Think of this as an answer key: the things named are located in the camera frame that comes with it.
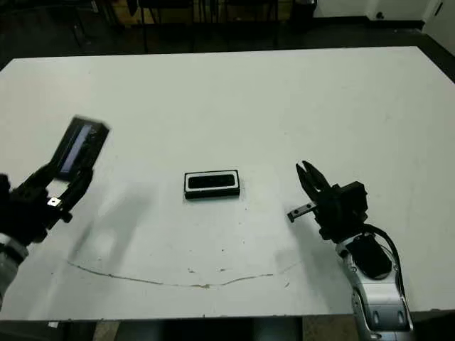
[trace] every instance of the crack line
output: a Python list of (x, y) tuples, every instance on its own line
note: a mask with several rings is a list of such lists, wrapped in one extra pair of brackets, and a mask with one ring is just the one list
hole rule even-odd
[(97, 276), (117, 278), (117, 279), (123, 279), (125, 281), (133, 281), (133, 282), (139, 282), (139, 283), (154, 284), (156, 286), (175, 286), (175, 287), (180, 287), (180, 288), (210, 289), (212, 287), (227, 286), (227, 285), (235, 283), (235, 282), (247, 281), (250, 279), (255, 279), (255, 278), (260, 278), (260, 277), (270, 277), (270, 276), (282, 275), (285, 272), (287, 272), (288, 270), (294, 268), (296, 265), (300, 264), (302, 261), (298, 261), (298, 262), (284, 268), (283, 270), (276, 272), (275, 274), (260, 274), (260, 275), (256, 275), (256, 276), (246, 276), (246, 277), (236, 278), (231, 281), (224, 282), (224, 283), (215, 283), (215, 284), (178, 284), (178, 283), (164, 283), (164, 282), (158, 282), (158, 281), (150, 281), (150, 280), (142, 279), (142, 278), (126, 277), (126, 276), (119, 276), (119, 275), (114, 275), (114, 274), (105, 274), (104, 272), (101, 272), (101, 271), (92, 270), (92, 269), (86, 268), (84, 266), (74, 264), (73, 262), (68, 261), (68, 260), (66, 262), (69, 265), (71, 265), (79, 270), (86, 271), (89, 274), (93, 274), (93, 275), (97, 275)]

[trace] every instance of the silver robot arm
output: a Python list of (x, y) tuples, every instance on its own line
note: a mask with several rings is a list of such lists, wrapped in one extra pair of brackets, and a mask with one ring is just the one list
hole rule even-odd
[(343, 270), (353, 287), (352, 307), (359, 338), (363, 340), (412, 341), (414, 327), (407, 301), (400, 292), (400, 270), (393, 253), (382, 247), (392, 262), (388, 274), (370, 278), (355, 264), (347, 246), (358, 236), (336, 245)]
[[(398, 251), (389, 236), (366, 224), (368, 209), (362, 183), (330, 186), (310, 163), (296, 165), (302, 188), (312, 200), (288, 218), (313, 212), (324, 240), (336, 244), (353, 287), (352, 306), (361, 341), (411, 341), (414, 326), (407, 306)], [(376, 236), (383, 238), (384, 247)]]
[(16, 277), (19, 265), (28, 256), (27, 248), (15, 239), (0, 234), (0, 309), (6, 289)]

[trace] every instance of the black cable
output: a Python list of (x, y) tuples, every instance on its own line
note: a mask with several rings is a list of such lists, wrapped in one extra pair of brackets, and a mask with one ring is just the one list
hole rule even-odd
[(397, 262), (398, 288), (401, 291), (401, 294), (403, 295), (403, 297), (406, 298), (405, 285), (404, 285), (403, 276), (402, 276), (402, 273), (401, 273), (400, 256), (398, 255), (397, 247), (393, 243), (392, 238), (390, 238), (387, 233), (385, 233), (384, 231), (382, 231), (381, 229), (379, 229), (379, 228), (377, 228), (375, 226), (372, 226), (370, 224), (364, 224), (364, 226), (365, 226), (365, 230), (367, 232), (370, 232), (370, 233), (373, 233), (373, 234), (377, 234), (378, 236), (381, 236), (387, 242), (389, 247), (391, 248), (392, 254), (393, 254), (394, 258), (395, 258), (395, 261)]

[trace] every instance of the stain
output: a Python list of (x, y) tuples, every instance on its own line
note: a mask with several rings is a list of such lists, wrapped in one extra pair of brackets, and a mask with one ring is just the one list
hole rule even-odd
[(204, 284), (203, 286), (200, 284), (192, 284), (190, 285), (191, 288), (201, 288), (201, 289), (210, 289), (210, 284)]

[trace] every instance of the mechanical hand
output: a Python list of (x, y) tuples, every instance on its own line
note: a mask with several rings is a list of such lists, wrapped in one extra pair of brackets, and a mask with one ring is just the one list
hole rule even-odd
[[(313, 212), (324, 240), (336, 244), (343, 269), (353, 287), (352, 304), (361, 340), (413, 340), (413, 325), (405, 298), (400, 258), (389, 236), (366, 224), (365, 186), (340, 187), (309, 162), (296, 165), (302, 188), (312, 200), (292, 210), (288, 218)], [(379, 244), (382, 237), (389, 249)]]
[(42, 242), (58, 220), (69, 222), (71, 209), (85, 194), (92, 169), (81, 170), (60, 197), (48, 197), (46, 187), (55, 167), (44, 165), (10, 191), (8, 177), (0, 174), (0, 307), (18, 267), (28, 256), (27, 246)]

